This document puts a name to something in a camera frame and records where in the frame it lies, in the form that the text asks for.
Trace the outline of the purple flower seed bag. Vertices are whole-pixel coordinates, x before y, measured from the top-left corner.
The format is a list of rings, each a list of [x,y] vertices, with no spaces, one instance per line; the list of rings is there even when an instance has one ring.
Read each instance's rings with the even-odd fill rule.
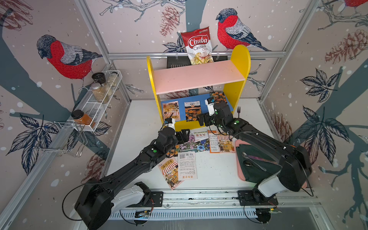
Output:
[[[180,150],[180,152],[187,152],[187,151],[198,152],[197,142],[195,140],[194,134],[189,135],[188,142],[179,145],[179,150]]]

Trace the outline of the marigold seed bag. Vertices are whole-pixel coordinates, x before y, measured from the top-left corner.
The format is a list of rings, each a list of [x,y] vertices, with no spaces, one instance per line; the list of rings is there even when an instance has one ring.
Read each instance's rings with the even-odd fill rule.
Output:
[[[224,92],[212,92],[210,95],[214,98],[215,103],[228,103]]]
[[[177,157],[179,152],[180,152],[180,145],[176,145],[172,150],[170,150],[166,154],[166,157],[168,157],[168,158]]]
[[[202,114],[200,101],[185,102],[186,122],[198,121],[198,116]]]

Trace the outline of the orange back-side seed bag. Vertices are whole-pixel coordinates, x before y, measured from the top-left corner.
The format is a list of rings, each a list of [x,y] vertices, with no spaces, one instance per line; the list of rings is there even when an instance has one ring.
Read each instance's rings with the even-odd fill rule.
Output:
[[[210,153],[220,153],[219,136],[218,131],[207,130],[209,137],[209,151]]]

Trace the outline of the shop picture seed bag top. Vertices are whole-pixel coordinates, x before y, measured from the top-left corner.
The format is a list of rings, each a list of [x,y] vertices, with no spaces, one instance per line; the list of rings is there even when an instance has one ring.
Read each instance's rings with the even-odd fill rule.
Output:
[[[234,142],[229,136],[218,135],[218,147],[220,153],[235,153]]]

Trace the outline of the white text seed bag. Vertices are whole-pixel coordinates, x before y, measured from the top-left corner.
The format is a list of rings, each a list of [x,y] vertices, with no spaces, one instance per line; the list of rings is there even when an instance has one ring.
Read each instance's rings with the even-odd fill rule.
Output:
[[[178,153],[178,178],[180,181],[197,179],[195,154],[193,151]]]

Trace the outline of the pink shop seed bag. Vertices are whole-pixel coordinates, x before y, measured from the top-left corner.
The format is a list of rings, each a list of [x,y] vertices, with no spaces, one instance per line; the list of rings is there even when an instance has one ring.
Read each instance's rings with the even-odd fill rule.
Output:
[[[179,180],[178,169],[179,165],[176,158],[166,158],[160,164],[158,164],[166,183],[171,190],[176,189],[182,181]]]

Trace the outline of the blue flower seed bag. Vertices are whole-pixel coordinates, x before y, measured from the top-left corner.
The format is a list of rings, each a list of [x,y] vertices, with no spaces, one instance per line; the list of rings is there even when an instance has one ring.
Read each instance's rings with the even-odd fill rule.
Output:
[[[195,132],[194,137],[195,137],[195,150],[197,152],[210,150],[209,135],[207,131]]]

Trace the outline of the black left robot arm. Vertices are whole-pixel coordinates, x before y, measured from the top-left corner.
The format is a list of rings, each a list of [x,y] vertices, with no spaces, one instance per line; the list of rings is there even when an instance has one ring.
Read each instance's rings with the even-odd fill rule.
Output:
[[[189,129],[176,132],[164,127],[138,156],[118,171],[101,178],[92,178],[84,185],[75,210],[89,230],[99,229],[110,217],[113,199],[134,179],[161,163],[176,145],[189,141]]]

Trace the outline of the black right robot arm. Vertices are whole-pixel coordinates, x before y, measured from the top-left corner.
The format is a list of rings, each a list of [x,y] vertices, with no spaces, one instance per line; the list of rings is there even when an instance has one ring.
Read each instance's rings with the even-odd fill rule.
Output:
[[[302,146],[281,143],[264,134],[242,118],[234,118],[225,102],[215,102],[213,98],[205,100],[208,112],[198,118],[201,126],[215,126],[220,134],[249,143],[271,158],[280,169],[268,173],[267,177],[253,189],[254,201],[266,202],[279,192],[300,191],[309,183],[311,163],[308,152]]]

